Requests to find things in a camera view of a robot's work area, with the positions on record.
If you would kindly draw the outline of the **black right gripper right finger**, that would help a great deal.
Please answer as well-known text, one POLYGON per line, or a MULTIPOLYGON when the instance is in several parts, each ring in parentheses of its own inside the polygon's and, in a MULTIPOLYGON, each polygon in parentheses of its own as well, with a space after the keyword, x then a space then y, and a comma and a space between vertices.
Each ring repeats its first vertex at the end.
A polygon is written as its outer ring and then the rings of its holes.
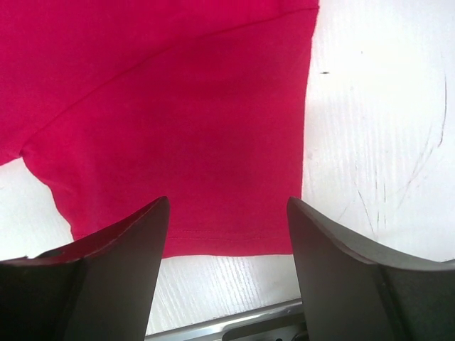
POLYGON ((311 340, 453 340, 454 262, 375 242, 298 198, 289 234, 311 340))

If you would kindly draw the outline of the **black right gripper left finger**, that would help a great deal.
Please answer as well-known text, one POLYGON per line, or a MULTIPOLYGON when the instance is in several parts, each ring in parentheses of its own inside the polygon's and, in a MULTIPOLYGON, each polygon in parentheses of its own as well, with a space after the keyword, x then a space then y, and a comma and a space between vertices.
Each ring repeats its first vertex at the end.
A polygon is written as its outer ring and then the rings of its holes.
POLYGON ((35 258, 1 263, 2 340, 143 340, 164 252, 166 197, 35 258))

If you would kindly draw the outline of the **magenta t shirt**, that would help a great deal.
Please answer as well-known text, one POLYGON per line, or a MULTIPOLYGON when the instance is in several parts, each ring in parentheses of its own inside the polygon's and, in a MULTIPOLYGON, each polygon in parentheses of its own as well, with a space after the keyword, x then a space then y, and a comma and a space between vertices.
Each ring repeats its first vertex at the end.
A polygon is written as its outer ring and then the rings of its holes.
POLYGON ((167 257, 290 254, 317 1, 2 1, 1 163, 74 239, 165 196, 167 257))

